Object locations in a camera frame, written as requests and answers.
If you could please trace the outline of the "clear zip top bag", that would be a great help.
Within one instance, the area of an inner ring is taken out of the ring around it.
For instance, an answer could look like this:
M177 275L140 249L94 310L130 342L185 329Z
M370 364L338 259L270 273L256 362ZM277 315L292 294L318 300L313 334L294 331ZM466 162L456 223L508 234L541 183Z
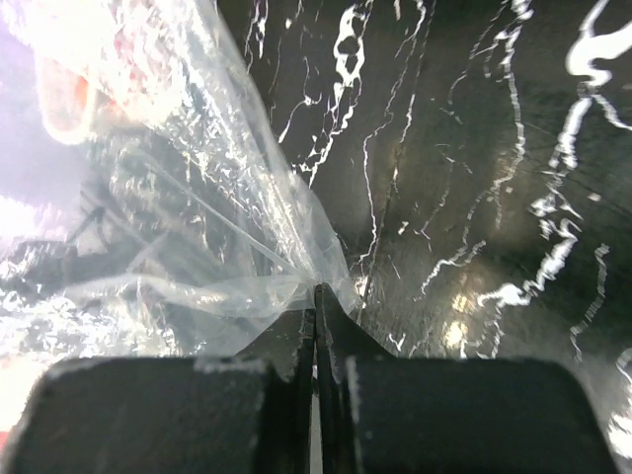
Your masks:
M358 301L208 1L1 5L1 353L232 353Z

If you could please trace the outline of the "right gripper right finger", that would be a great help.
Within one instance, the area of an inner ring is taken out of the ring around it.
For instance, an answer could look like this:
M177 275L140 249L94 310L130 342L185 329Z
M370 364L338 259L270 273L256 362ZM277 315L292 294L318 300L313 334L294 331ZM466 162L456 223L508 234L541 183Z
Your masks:
M343 386L350 356L391 358L345 312L327 283L315 288L315 367L318 387L322 467L340 473L344 446Z

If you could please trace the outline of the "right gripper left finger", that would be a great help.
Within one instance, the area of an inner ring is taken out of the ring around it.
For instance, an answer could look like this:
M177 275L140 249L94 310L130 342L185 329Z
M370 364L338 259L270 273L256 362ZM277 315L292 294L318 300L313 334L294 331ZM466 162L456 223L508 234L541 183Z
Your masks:
M266 369L255 473L310 470L315 311L287 310L237 356Z

